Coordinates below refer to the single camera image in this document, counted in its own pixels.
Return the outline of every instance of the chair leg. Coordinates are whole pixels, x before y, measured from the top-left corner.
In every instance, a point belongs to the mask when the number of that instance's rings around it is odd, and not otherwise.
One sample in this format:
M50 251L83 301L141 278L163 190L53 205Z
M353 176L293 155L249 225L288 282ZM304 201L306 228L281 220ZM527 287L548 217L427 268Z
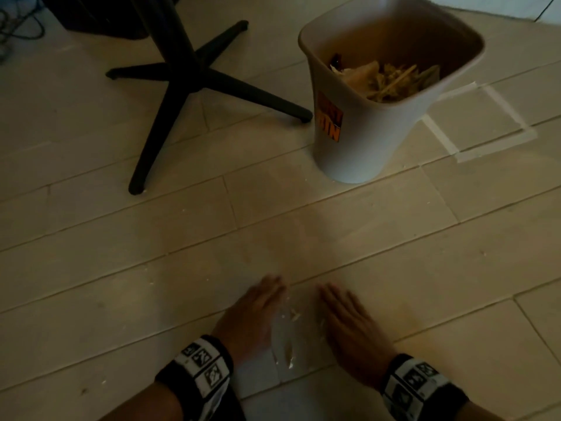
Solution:
M177 119L181 108L185 104L185 100L189 96L189 91L185 86L170 82L167 90L165 91L164 99L158 109L154 123L140 159L136 165L135 172L132 175L131 182L129 183L129 192L131 195L139 195L144 192L144 182L146 177L162 148L165 139L168 137L169 132L173 127L173 123Z
M165 62L150 63L148 65L128 66L113 68L105 76L116 80L117 78L136 78L138 80L169 81L171 74Z
M239 34L247 31L248 24L247 20L240 20L234 26L229 27L222 34L214 37L214 39L196 50L195 53L203 66L210 66Z
M249 100L259 105L267 106L268 108L273 108L276 111L284 112L292 117L298 118L302 122L310 122L314 116L312 112L301 106L281 99L246 82L218 72L217 70L208 69L204 74L205 82L203 85L209 89Z

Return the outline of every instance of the hand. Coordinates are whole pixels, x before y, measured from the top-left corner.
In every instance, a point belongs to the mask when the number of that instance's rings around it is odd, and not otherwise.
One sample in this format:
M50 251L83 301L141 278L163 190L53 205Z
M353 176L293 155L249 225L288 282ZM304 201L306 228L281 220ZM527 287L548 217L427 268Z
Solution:
M337 362L356 380L379 391L397 350L355 294L331 283L320 285L319 294Z
M212 335L228 349L234 367L271 345L271 322L286 292L280 276L265 276L218 321Z

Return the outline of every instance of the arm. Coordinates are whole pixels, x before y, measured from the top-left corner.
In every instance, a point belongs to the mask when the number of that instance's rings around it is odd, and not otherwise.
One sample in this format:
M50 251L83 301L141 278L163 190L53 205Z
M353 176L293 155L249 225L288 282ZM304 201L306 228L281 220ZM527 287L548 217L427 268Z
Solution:
M220 357L226 362L229 371L228 378L220 380L211 392L217 394L226 390L231 371L270 346L271 322L282 304L286 290L287 287L280 277L263 278L224 313L211 337L201 338L209 340L204 345L213 345L211 351L214 349L220 352ZM185 355L191 346L193 344L162 369L153 384L117 407L101 421L182 421L184 413L202 412L203 417L205 404L210 405L210 410L216 410L220 396L216 399L216 405L213 399L215 395L203 397L203 392L188 374L189 360L184 363L185 366L177 362L188 359ZM205 369L207 365L203 365L200 371Z
M388 397L388 390L391 390L390 393L395 390L392 384L403 385L406 397L413 395L413 388L401 377L410 371L417 375L416 367L420 361L398 354L355 294L343 292L332 284L320 286L319 293L328 326L329 345L339 365L356 380L385 397ZM438 417L443 421L501 421L501 418L470 402L460 389L447 382L434 368L428 368L432 372L417 375L417 384L423 384L427 379L438 379L439 388L431 391L432 394L424 400L420 413L414 415L417 419L423 421ZM387 400L385 403L391 411L402 411L394 400L391 403Z

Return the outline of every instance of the bin rim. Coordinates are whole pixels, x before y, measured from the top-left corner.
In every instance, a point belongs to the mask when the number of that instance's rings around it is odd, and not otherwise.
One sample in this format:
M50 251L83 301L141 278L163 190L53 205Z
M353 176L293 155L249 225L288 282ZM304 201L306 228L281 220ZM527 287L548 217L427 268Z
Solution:
M315 61L317 61L317 63L319 63L321 65L321 68L324 68L325 70L327 70L329 73L333 74L334 77L337 78L337 81L340 82L342 84L342 87L344 87L346 89L347 92L350 91L350 93L353 96L359 97L360 99L362 99L363 101L366 101L366 103L370 106L376 106L379 109L394 109L394 108L398 108L404 104L409 103L412 100L415 100L416 98L422 96L426 91L431 90L434 85L427 87L424 90L419 91L418 93L414 94L413 96L410 96L408 98L405 98L403 100L397 101L397 102L391 102L391 103L381 103L381 102L376 102L374 100L370 100L365 98L364 96L360 95L355 89L353 89L351 86L347 85L343 80L340 79L340 77L336 76L333 71L325 64L323 63L323 61L316 56L315 53L313 53L302 41L302 33L305 32L306 28L309 27L314 21L318 20L319 18L322 18L324 16L327 16L329 13L331 13L333 10L336 10L338 8L340 8L341 6L344 6L348 3L355 3L357 1L360 0L348 0L343 4L340 4L339 6L328 10L325 13L320 14L319 16L317 16L317 18L314 18L313 20L311 20L310 22L308 22L307 24L304 25L304 27L302 27L302 29L300 30L300 32L298 33L298 46L300 47L300 50L302 50L304 52L304 54L306 55L306 57L308 58L308 60L310 58L313 58ZM461 23L464 27L468 28L471 32L473 32L476 37L479 38L480 42L481 42L481 50L480 52L474 56L469 62L467 62L465 65L461 66L460 68L458 68L457 70L455 70L454 72L452 72L450 75L448 75L447 77L443 78L442 80L440 80L437 84L441 84L441 83L445 83L446 85L443 86L444 88L447 87L448 84L450 84L454 79L456 79L457 77L459 77L461 74L464 73L464 71L472 68L475 64L479 63L481 61L481 59L483 58L483 56L485 55L486 52L486 43L485 43L485 39L483 38L483 36L477 32L475 29L473 29L471 26L469 26L468 24L466 24L463 20L459 19L458 17L454 16L452 13L447 12L445 9L443 9L441 6L439 6L436 3L433 3L430 0L417 0L417 2L421 3L421 5L425 8L432 8L434 9L435 7L438 9L438 13L441 14L443 17L446 17L449 20L452 20L454 22L457 23Z

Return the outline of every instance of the person's right hand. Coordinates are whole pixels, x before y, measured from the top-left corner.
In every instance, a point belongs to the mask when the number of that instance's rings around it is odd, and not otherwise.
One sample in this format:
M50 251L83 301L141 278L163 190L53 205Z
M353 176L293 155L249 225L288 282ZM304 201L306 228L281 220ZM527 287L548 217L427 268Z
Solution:
M319 294L337 362L356 380L379 391L397 350L355 294L331 283L320 285Z

